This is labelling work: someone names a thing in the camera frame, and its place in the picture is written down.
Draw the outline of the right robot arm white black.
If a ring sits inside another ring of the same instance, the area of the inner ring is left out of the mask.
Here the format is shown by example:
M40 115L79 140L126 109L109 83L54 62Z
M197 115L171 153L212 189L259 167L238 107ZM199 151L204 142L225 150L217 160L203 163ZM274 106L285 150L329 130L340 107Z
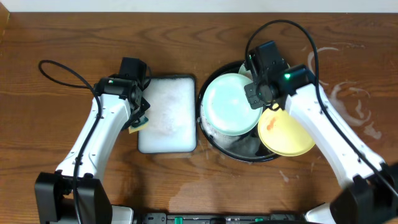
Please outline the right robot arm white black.
M397 165L372 151L334 109L305 65L247 65L253 108L277 103L309 133L342 188L332 202L306 212L310 223L384 223L397 217Z

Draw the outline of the green yellow sponge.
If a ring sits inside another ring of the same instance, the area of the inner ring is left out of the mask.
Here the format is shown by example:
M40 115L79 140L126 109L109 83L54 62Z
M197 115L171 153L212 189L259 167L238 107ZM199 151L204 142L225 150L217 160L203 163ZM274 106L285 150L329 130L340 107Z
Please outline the green yellow sponge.
M149 119L146 116L142 116L141 118L139 118L137 121L133 122L129 127L128 127L128 131L129 134L138 132L142 129L144 129L147 124L149 122Z

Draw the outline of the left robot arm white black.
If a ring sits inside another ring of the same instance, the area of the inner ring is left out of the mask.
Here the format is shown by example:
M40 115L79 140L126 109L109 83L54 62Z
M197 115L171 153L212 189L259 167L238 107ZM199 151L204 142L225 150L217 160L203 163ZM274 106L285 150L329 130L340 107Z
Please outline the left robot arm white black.
M142 78L102 78L91 87L93 104L74 146L55 172L35 181L41 223L132 223L134 211L112 205L102 181L114 143L123 130L144 127L150 104Z

